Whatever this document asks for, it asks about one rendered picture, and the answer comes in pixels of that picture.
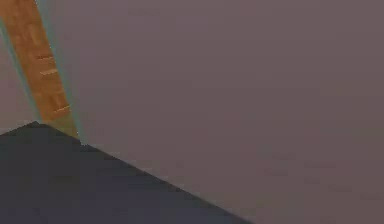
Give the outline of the brown wooden room door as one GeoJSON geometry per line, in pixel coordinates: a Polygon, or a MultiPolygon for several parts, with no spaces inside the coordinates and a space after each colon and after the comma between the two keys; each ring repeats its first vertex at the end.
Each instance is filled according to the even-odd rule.
{"type": "Polygon", "coordinates": [[[0,20],[38,119],[78,138],[36,0],[0,0],[0,20]]]}

